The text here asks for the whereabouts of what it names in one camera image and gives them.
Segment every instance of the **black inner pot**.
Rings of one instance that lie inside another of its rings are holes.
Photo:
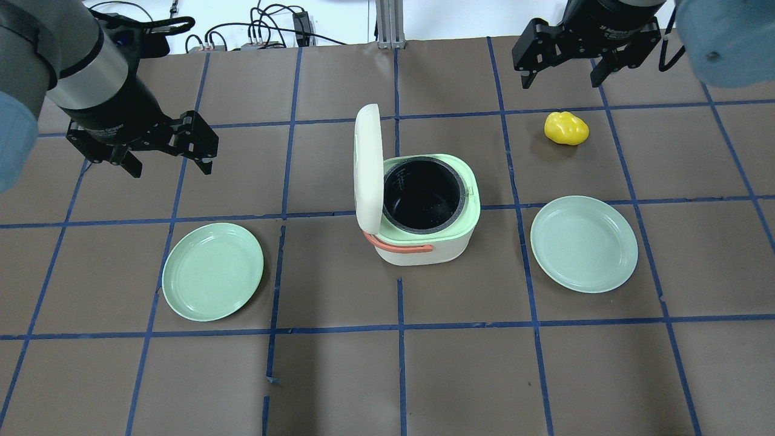
[[[465,203],[463,180],[434,157],[412,157],[385,175],[383,213],[399,229],[431,234],[447,228]]]

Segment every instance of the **light green plate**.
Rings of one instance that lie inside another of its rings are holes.
[[[541,269],[578,292],[618,288],[638,263],[638,241],[627,220],[590,197],[562,197],[544,206],[533,221],[530,244]]]
[[[230,223],[199,227],[175,245],[164,263],[164,298],[189,320],[226,317],[256,292],[263,262],[261,246],[244,228]]]

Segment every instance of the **cable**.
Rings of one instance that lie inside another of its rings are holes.
[[[210,44],[212,44],[212,47],[215,48],[215,41],[212,40],[212,34],[213,33],[215,33],[218,36],[220,36],[221,40],[223,40],[223,51],[229,51],[229,48],[226,46],[226,38],[224,38],[223,35],[221,35],[220,32],[215,32],[215,31],[210,32]]]
[[[137,3],[132,3],[132,2],[99,2],[99,3],[97,3],[96,5],[92,5],[92,6],[89,8],[89,10],[91,11],[92,9],[96,8],[97,6],[101,6],[101,5],[111,5],[111,4],[114,4],[114,3],[115,3],[115,4],[119,4],[119,5],[130,5],[130,6],[134,6],[134,7],[138,8],[138,9],[140,9],[141,11],[145,12],[145,14],[146,14],[146,16],[148,17],[148,19],[149,19],[150,21],[153,21],[153,17],[152,17],[152,16],[150,16],[150,14],[148,13],[148,11],[147,11],[147,10],[146,10],[144,7],[142,7],[142,6],[138,5]]]
[[[167,26],[174,26],[177,24],[180,24],[178,27],[170,27],[168,31],[165,31],[164,34],[171,36],[171,35],[178,35],[180,33],[187,32],[191,30],[192,27],[194,27],[194,24],[196,24],[196,21],[194,21],[193,18],[190,16],[182,16],[172,19],[162,19],[159,21],[152,21],[152,22],[137,22],[131,19],[124,19],[117,16],[109,16],[106,14],[103,14],[101,12],[89,10],[96,19],[100,19],[102,21],[110,22],[112,24],[117,24],[120,26],[126,26],[131,29],[143,29],[143,30],[154,30],[158,27],[167,27]]]
[[[314,37],[320,38],[322,40],[331,41],[334,44],[339,44],[339,45],[343,45],[343,46],[347,45],[347,43],[343,43],[342,41],[334,40],[333,38],[328,38],[327,36],[318,35],[317,33],[303,32],[301,30],[295,30],[295,29],[283,29],[281,27],[272,27],[272,26],[267,26],[266,24],[261,24],[261,23],[255,24],[255,23],[250,23],[250,22],[224,22],[223,24],[218,24],[217,26],[213,26],[210,30],[207,31],[207,33],[205,33],[205,37],[207,37],[207,35],[210,32],[212,32],[213,30],[219,29],[219,28],[224,27],[224,26],[259,26],[259,27],[263,27],[264,29],[274,29],[274,30],[283,31],[283,32],[293,32],[293,33],[295,33],[297,35],[314,36]]]
[[[293,9],[291,9],[291,8],[292,8],[292,7],[294,7],[294,6],[286,6],[286,5],[280,5],[280,4],[278,4],[278,3],[273,3],[273,4],[269,5],[269,6],[267,6],[266,8],[264,8],[263,10],[264,10],[264,11],[269,11],[269,8],[272,8],[272,7],[279,8],[279,9],[278,9],[277,11],[274,11],[274,12],[272,12],[271,14],[270,14],[270,13],[267,13],[267,15],[278,14],[278,13],[280,13],[280,12],[283,12],[283,11],[284,11],[284,10],[286,10],[286,9],[287,9],[288,11],[290,11],[292,14],[295,14],[295,13],[296,13],[296,11],[294,11]]]
[[[202,43],[202,39],[199,36],[196,36],[192,33],[191,35],[188,35],[188,38],[186,38],[186,53],[188,53],[188,41],[190,41],[191,38],[195,38],[199,42],[200,47],[204,46],[204,44]]]
[[[256,22],[256,20],[253,18],[253,11],[258,12],[259,14],[263,14],[264,13],[263,9],[259,9],[258,7],[250,8],[250,22]],[[263,22],[263,19],[261,18],[261,16],[259,16],[259,19],[257,21],[258,22]],[[258,41],[259,39],[263,39],[264,38],[264,35],[261,34],[261,28],[260,27],[258,29],[258,37],[256,36],[256,27],[255,26],[248,27],[247,28],[247,32],[248,32],[248,34],[247,34],[248,38],[250,38],[250,34],[252,32],[253,38],[256,41]],[[272,39],[272,30],[271,29],[267,29],[267,41],[269,41],[271,39]]]
[[[261,28],[261,25],[264,24],[264,16],[266,16],[272,22],[272,24],[274,24],[274,28],[275,29],[280,29],[279,27],[277,27],[277,22],[274,21],[274,18],[272,18],[272,16],[266,14],[265,12],[266,12],[266,9],[261,11],[261,15],[259,15],[258,20],[254,20],[253,21],[253,22],[256,22],[256,21],[258,22],[259,29]],[[272,28],[269,27],[269,26],[266,26],[266,25],[265,25],[264,28],[267,29],[267,42],[269,42],[271,40],[271,38],[272,38]],[[280,36],[280,41],[283,43],[283,45],[287,47],[288,45],[285,43],[285,37],[283,36],[283,33],[278,30],[277,31],[277,35]]]
[[[676,9],[673,8],[673,14],[670,16],[670,20],[667,21],[667,29],[665,29],[665,39],[662,39],[662,48],[660,50],[660,65],[659,69],[662,72],[665,72],[667,70],[670,70],[676,62],[680,59],[681,56],[686,53],[686,47],[681,46],[680,49],[673,55],[673,58],[670,59],[667,64],[665,64],[665,55],[667,55],[667,35],[670,35],[670,32],[673,31],[673,24],[676,20]]]

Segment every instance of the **white wall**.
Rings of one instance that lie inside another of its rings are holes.
[[[98,0],[87,0],[90,6]],[[262,7],[277,0],[262,0]],[[150,12],[154,19],[170,16],[171,0],[135,0]],[[309,12],[316,33],[344,43],[366,43],[374,40],[376,7],[374,0],[293,0],[283,3],[300,5]],[[196,20],[192,33],[204,36],[207,29],[222,22],[248,22],[254,0],[180,0],[178,16],[192,16]],[[404,33],[408,40],[441,40],[477,36],[519,35],[533,17],[542,17],[556,24],[562,16],[565,0],[404,0]],[[129,5],[103,5],[100,12],[119,12],[125,16],[147,21],[137,8]],[[673,0],[657,14],[660,25],[667,24],[673,11]],[[274,16],[279,27],[293,29],[291,14]],[[247,43],[246,27],[230,26],[219,29],[231,50]],[[187,35],[168,38],[172,53],[184,53]],[[288,45],[295,41],[286,33]],[[319,45],[331,43],[319,40]]]

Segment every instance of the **metal frame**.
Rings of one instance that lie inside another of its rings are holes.
[[[376,0],[377,47],[404,48],[404,0]]]

